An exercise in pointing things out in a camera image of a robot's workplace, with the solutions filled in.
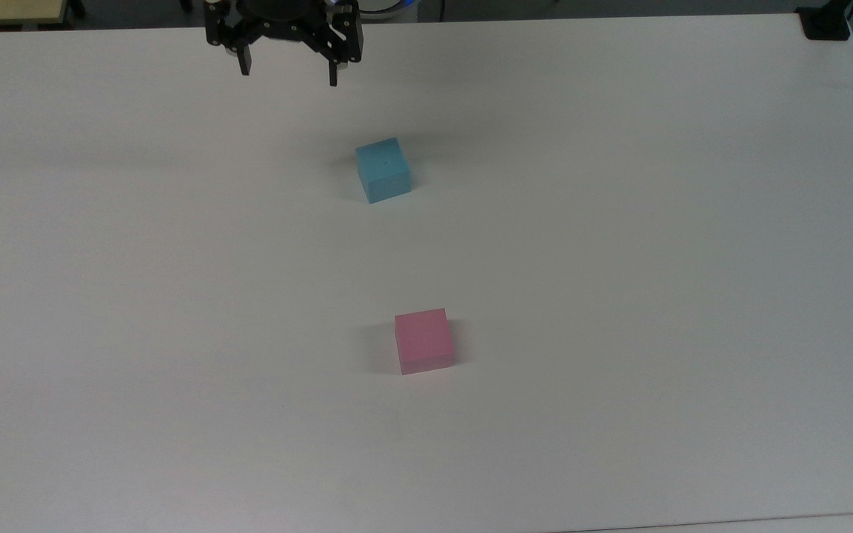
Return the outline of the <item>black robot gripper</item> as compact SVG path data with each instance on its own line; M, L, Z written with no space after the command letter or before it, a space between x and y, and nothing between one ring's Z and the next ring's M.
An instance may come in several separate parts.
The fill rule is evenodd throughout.
M250 44L261 38L327 48L329 84L363 58L363 27L356 1L204 1L207 43L223 45L241 74L252 68Z

